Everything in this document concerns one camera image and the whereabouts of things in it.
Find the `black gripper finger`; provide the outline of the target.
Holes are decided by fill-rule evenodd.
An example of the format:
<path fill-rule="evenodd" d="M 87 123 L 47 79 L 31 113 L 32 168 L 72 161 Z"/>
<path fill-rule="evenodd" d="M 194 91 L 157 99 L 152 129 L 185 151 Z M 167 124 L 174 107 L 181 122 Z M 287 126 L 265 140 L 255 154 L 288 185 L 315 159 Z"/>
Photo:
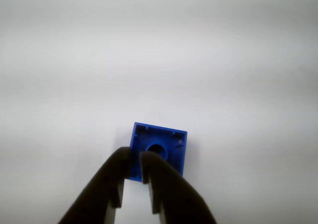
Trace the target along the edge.
<path fill-rule="evenodd" d="M 200 194 L 154 152 L 140 153 L 142 181 L 149 185 L 153 214 L 161 224 L 215 224 Z"/>
<path fill-rule="evenodd" d="M 59 221 L 60 224 L 113 224 L 130 172 L 129 147 L 117 149 L 101 166 Z"/>

